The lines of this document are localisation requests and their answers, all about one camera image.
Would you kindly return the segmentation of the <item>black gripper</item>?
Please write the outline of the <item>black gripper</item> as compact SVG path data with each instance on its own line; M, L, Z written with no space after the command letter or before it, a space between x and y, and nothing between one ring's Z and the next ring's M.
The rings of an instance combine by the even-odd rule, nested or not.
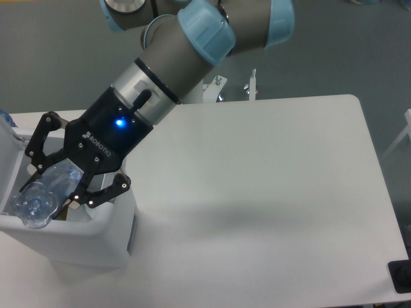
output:
M153 125L136 112L148 102L152 92L145 89L127 107L109 87L78 119L68 122L56 112L46 112L30 138L24 154L31 159L31 177L19 189L23 192L51 166L69 158L83 175L74 191L57 211L59 218L70 206L86 205L95 209L127 192L131 179L120 169L124 158L153 130ZM50 132L65 129L64 147L46 155L44 144ZM109 185L91 188L92 181L103 174L112 175Z

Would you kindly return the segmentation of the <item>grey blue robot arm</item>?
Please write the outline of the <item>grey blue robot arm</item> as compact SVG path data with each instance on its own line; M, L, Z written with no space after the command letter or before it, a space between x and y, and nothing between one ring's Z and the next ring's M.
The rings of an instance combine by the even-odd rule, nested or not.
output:
M230 55L290 38L291 1L102 1L113 28L143 26L143 53L78 118L45 113L25 149L31 178L10 206L30 228L127 192L125 157Z

